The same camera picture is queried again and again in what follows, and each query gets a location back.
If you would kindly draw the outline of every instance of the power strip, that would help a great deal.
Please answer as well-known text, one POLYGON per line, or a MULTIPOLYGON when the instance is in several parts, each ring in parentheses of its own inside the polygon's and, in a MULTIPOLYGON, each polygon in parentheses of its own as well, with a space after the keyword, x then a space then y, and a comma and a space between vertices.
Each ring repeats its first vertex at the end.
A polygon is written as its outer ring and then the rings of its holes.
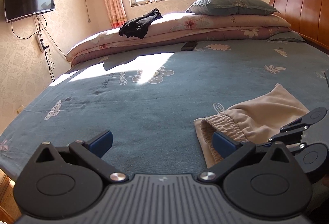
POLYGON ((37 41, 39 43, 40 51, 44 52, 44 49, 43 49, 43 46, 42 46, 42 43, 41 43, 42 38, 40 37, 39 34, 36 35, 36 38, 37 38, 37 41))

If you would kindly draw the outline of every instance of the metal screw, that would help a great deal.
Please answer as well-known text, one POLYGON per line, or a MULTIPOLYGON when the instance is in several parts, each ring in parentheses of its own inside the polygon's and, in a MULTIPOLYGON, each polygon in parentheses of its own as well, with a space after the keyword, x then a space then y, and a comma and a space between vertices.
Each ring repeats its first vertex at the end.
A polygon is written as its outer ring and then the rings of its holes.
POLYGON ((202 172, 200 174, 200 178, 203 180, 206 180, 206 181, 213 180, 215 177, 216 177, 216 174, 211 171, 202 172))
POLYGON ((115 172, 110 175, 110 179, 113 181, 123 181, 126 179, 126 175, 120 172, 115 172))

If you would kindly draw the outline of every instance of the blue bedsheet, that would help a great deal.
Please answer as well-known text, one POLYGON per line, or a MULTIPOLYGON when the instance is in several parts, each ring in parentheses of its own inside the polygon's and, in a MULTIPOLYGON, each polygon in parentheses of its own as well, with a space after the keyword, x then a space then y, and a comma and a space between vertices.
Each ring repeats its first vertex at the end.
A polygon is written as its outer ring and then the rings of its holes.
POLYGON ((65 146, 109 129, 103 159, 134 173, 206 168, 193 121, 283 85, 309 110, 329 108, 329 56, 306 43, 265 40, 152 47, 80 63, 47 87, 1 136, 13 180, 43 141, 65 146))

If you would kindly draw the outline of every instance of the wooden floor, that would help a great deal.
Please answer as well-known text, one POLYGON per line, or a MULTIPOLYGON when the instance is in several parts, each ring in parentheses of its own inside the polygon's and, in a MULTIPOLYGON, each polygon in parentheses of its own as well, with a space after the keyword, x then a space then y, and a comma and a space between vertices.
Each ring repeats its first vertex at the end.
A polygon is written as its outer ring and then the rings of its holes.
POLYGON ((15 183, 0 170, 0 207, 6 210, 13 219, 18 219, 21 215, 13 196, 15 183))

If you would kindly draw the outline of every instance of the smartphone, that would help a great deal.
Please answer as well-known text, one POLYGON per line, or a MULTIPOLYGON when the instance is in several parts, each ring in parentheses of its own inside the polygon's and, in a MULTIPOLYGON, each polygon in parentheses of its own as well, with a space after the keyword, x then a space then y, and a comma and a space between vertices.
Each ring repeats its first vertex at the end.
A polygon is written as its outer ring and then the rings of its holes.
POLYGON ((182 52, 186 52, 186 51, 193 51, 195 46, 197 45, 198 43, 196 41, 192 41, 192 42, 187 42, 185 43, 185 45, 183 46, 183 48, 181 48, 181 51, 182 52))

